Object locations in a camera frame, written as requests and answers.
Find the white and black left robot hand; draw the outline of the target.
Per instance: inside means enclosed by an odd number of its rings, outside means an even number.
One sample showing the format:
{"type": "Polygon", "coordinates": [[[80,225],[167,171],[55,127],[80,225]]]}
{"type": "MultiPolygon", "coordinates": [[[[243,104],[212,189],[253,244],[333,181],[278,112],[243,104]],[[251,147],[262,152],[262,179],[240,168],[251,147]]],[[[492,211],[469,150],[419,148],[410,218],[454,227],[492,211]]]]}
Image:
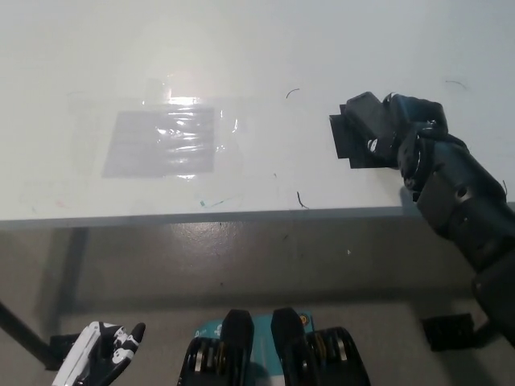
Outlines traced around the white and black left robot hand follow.
{"type": "Polygon", "coordinates": [[[143,322],[130,332],[121,325],[91,322],[75,340],[52,385],[112,384],[132,362],[145,331],[143,322]]]}

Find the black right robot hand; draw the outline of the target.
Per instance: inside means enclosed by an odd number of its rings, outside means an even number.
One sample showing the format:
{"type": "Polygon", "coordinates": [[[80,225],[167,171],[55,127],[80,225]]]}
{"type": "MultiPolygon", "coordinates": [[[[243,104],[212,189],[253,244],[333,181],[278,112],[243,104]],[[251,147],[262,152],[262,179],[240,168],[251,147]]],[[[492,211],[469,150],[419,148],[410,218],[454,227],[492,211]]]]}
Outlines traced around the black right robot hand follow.
{"type": "Polygon", "coordinates": [[[391,93],[383,101],[375,100],[373,106],[366,108],[364,127],[374,164],[388,168],[398,166],[398,151],[409,134],[421,130],[448,133],[440,103],[399,93],[391,93]]]}

